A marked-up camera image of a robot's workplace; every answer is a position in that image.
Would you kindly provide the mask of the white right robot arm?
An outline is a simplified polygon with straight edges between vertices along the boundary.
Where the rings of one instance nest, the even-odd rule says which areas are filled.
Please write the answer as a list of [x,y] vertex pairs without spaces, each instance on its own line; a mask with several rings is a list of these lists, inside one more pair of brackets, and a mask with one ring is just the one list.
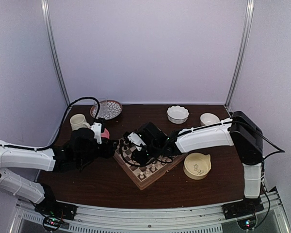
[[134,146],[133,155],[139,166],[147,166],[159,156],[172,157],[194,150],[234,146],[244,170],[244,197],[239,203],[242,214],[251,213],[258,205],[263,161],[261,129],[246,114],[236,111],[233,117],[219,123],[173,131],[166,135],[153,123],[135,132],[126,132],[120,140]]

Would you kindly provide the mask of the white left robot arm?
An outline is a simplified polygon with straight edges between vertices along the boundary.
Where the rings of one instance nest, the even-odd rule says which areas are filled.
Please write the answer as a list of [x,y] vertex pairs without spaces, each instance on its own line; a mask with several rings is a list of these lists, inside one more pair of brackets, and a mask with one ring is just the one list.
[[50,216],[58,214],[60,205],[49,186],[31,182],[9,168],[33,168],[57,173],[82,171],[98,157],[108,159],[114,156],[118,140],[102,137],[104,129],[103,122],[94,122],[88,128],[74,130],[70,140],[62,146],[49,145],[44,148],[0,140],[0,188],[40,205]]

